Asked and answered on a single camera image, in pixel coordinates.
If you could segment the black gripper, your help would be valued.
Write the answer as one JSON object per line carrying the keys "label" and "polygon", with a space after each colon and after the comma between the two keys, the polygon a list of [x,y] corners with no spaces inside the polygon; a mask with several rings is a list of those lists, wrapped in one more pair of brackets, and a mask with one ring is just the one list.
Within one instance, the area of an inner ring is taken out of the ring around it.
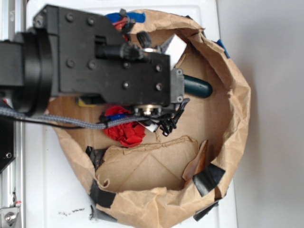
{"label": "black gripper", "polygon": [[51,96],[79,96],[91,105],[127,105],[137,112],[174,112],[184,77],[170,57],[124,40],[102,15],[46,5],[33,18],[53,60]]}

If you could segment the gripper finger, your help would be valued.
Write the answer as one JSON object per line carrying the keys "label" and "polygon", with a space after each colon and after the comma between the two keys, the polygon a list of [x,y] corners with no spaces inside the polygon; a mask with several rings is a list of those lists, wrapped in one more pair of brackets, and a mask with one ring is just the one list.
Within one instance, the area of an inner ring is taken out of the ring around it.
{"label": "gripper finger", "polygon": [[159,121],[153,121],[153,120],[144,120],[144,121],[138,121],[140,125],[142,125],[144,128],[149,130],[150,132],[156,132],[159,128]]}
{"label": "gripper finger", "polygon": [[179,36],[173,34],[161,45],[161,52],[170,56],[170,68],[174,68],[186,49],[186,42]]}

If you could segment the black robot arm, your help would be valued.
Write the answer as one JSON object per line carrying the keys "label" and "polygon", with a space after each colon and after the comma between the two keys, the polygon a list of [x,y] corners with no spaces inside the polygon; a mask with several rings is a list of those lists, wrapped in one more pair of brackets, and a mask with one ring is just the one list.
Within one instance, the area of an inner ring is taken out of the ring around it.
{"label": "black robot arm", "polygon": [[[145,15],[106,16],[46,5],[33,26],[0,44],[0,95],[12,101],[3,117],[64,129],[107,129],[129,122],[157,124],[164,134],[175,127],[189,99],[184,75],[166,50],[152,47],[147,32],[129,32]],[[87,105],[122,105],[129,114],[113,114],[90,123],[45,114],[50,98],[76,96]]]}

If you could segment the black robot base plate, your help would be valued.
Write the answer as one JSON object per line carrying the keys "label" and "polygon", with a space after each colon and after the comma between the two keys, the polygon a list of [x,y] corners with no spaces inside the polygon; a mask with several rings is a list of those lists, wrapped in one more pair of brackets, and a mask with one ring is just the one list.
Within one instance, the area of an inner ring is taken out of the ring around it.
{"label": "black robot base plate", "polygon": [[15,160],[15,124],[0,115],[0,173]]}

